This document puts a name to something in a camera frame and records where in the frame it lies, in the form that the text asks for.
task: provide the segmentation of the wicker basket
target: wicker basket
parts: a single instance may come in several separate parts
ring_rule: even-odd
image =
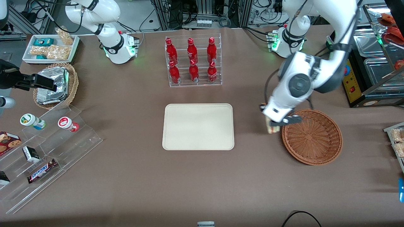
[[[308,165],[325,165],[334,161],[342,150],[342,134],[337,124],[317,110],[295,113],[302,122],[282,128],[286,149],[297,160]]]
[[[66,100],[64,101],[66,104],[70,104],[77,92],[77,88],[78,88],[78,77],[77,77],[77,73],[74,70],[73,66],[68,64],[68,63],[55,63],[52,64],[48,67],[48,68],[53,68],[53,67],[65,67],[67,69],[67,71],[69,72],[69,93],[67,95]],[[34,102],[35,104],[37,104],[37,106],[45,108],[45,109],[52,109],[54,106],[56,106],[59,103],[52,103],[52,104],[47,104],[47,105],[41,105],[36,101],[36,96],[38,94],[38,89],[34,89]]]

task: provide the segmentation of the yellow control panel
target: yellow control panel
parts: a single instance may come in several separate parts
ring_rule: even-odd
[[[342,82],[350,103],[353,103],[356,99],[362,96],[362,92],[359,88],[355,74],[352,71],[352,66],[349,60],[344,69],[344,78],[342,79]]]

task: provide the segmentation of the yogurt bottle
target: yogurt bottle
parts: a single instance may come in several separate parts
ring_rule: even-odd
[[[20,119],[20,123],[23,126],[33,127],[34,129],[38,130],[43,129],[46,126],[46,122],[44,120],[41,120],[30,113],[24,114]]]
[[[79,129],[79,125],[77,124],[77,122],[72,121],[70,118],[68,117],[62,117],[59,119],[57,125],[59,125],[59,127],[63,128],[63,129],[67,129],[70,130],[71,132],[75,132]]]

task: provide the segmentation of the table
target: table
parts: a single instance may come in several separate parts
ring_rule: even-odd
[[[312,26],[303,51],[314,54],[331,33]],[[223,86],[170,88],[164,37],[222,34]],[[383,128],[403,121],[394,107],[350,109],[342,86],[314,93],[314,107],[339,125],[341,155],[325,166],[308,166],[284,148],[281,134],[266,132],[259,112],[267,76],[283,59],[242,29],[147,33],[139,57],[115,65],[98,49],[95,36],[83,42],[74,67],[79,89],[73,105],[105,139],[14,215],[7,226],[281,226],[293,210],[312,213],[323,226],[399,226],[401,169]],[[30,74],[45,68],[21,66]],[[270,83],[270,92],[277,80]],[[13,89],[16,107],[4,111],[1,128],[18,132],[21,115],[44,109],[32,92]],[[170,103],[229,103],[234,110],[235,146],[230,151],[166,151],[164,108]],[[302,103],[297,109],[308,108]],[[315,226],[306,214],[287,224]]]

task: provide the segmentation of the red bottle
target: red bottle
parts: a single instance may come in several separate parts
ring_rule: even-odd
[[[172,81],[174,84],[179,84],[179,83],[181,83],[181,78],[180,78],[180,76],[179,76],[179,70],[178,70],[178,68],[175,66],[174,61],[170,61],[169,65],[170,65],[169,72],[170,72],[170,76],[171,76],[171,81]]]
[[[208,63],[212,61],[216,62],[216,45],[215,45],[215,38],[209,38],[209,45],[208,45]]]
[[[188,57],[189,60],[195,60],[195,64],[198,64],[198,53],[196,52],[196,46],[192,38],[188,39]]]
[[[178,54],[177,54],[177,49],[171,42],[170,38],[166,38],[166,44],[167,44],[167,54],[168,58],[170,61],[173,61],[175,65],[178,64]]]
[[[189,62],[189,64],[191,65],[189,67],[189,73],[191,75],[191,80],[194,83],[197,83],[199,81],[199,70],[198,70],[198,66],[196,66],[195,60],[191,60]]]
[[[210,64],[209,64],[209,68],[208,68],[208,81],[210,82],[210,83],[213,83],[213,82],[215,82],[215,80],[216,80],[216,72],[217,72],[217,70],[216,70],[216,67],[215,67],[215,62],[214,61],[212,61]]]

